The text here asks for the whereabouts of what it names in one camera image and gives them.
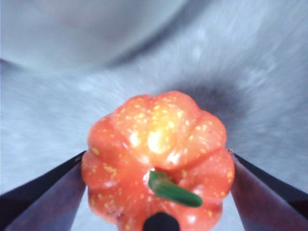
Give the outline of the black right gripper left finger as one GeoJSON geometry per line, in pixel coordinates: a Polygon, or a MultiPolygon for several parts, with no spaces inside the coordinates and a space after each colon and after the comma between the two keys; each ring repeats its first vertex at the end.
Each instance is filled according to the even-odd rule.
{"type": "Polygon", "coordinates": [[[86,185],[80,153],[0,196],[2,231],[69,231],[86,185]]]}

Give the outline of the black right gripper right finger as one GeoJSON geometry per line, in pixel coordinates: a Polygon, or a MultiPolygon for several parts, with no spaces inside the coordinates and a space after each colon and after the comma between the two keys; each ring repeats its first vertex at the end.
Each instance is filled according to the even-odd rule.
{"type": "Polygon", "coordinates": [[[231,194],[246,231],[306,231],[308,194],[235,153],[231,194]]]}

